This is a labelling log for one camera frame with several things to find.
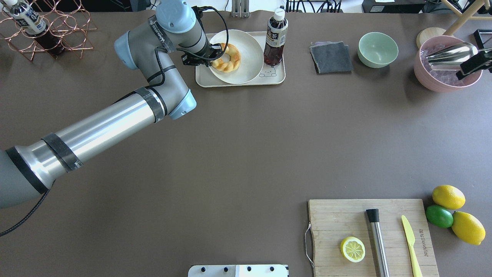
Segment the green bowl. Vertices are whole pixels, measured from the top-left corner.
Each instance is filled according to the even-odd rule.
[[[388,35],[371,32],[363,35],[359,40],[357,54],[361,62],[370,68],[382,68],[398,56],[397,43]]]

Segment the cartoon drawing on tray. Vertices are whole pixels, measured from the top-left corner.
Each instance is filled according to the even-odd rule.
[[[277,75],[276,73],[276,70],[275,70],[275,67],[273,66],[267,66],[267,68],[263,69],[261,72],[260,72],[260,77],[275,77]]]

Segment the copper wire rack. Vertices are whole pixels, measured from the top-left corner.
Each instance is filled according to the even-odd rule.
[[[60,2],[67,1],[74,3],[75,10],[71,12],[57,10]],[[88,34],[89,31],[97,30],[97,26],[91,19],[91,14],[82,5],[81,0],[33,0],[31,6],[37,7],[37,10],[42,10],[39,6],[40,3],[44,3],[51,9],[48,12],[40,12],[40,17],[46,20],[50,32],[60,38],[61,45],[67,52],[74,53],[81,59],[85,50],[94,48]],[[43,49],[36,41],[28,37],[22,28],[15,23],[15,20],[4,11],[0,12],[0,37],[8,43],[10,49],[19,52],[31,62],[35,54],[48,54],[47,49]]]

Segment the yellow knife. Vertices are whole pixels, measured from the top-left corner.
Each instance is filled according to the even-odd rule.
[[[419,262],[417,261],[417,255],[415,255],[415,250],[413,245],[415,243],[415,235],[413,234],[412,226],[410,222],[404,215],[401,216],[401,221],[403,222],[403,228],[405,230],[406,242],[408,243],[408,250],[410,251],[410,260],[412,262],[413,277],[422,277],[422,272],[420,271]]]

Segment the knife handle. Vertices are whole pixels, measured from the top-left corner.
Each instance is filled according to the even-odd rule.
[[[420,271],[419,261],[417,261],[417,255],[415,255],[415,250],[413,246],[408,246],[410,250],[410,260],[412,262],[412,272],[413,277],[422,277],[422,271]]]

